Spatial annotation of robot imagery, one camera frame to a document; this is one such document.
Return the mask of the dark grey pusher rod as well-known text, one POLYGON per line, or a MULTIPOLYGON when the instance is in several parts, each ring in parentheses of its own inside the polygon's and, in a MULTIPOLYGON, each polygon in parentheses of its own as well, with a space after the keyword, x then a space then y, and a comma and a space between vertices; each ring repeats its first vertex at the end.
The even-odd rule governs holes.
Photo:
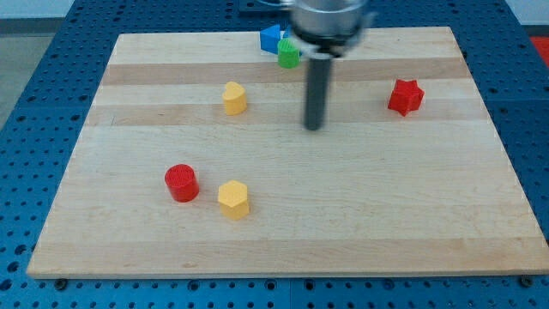
POLYGON ((323 126, 332 61, 311 58, 307 67, 304 126, 319 130, 323 126))

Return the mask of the blue block behind arm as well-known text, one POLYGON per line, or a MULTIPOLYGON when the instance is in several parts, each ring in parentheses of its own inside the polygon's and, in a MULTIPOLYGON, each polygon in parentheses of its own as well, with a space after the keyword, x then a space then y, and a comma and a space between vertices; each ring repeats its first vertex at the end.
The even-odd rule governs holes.
POLYGON ((288 25, 286 27, 286 29, 284 30, 284 33, 282 34, 282 38, 283 39, 288 39, 291 37, 291 33, 292 33, 292 28, 290 25, 288 25))

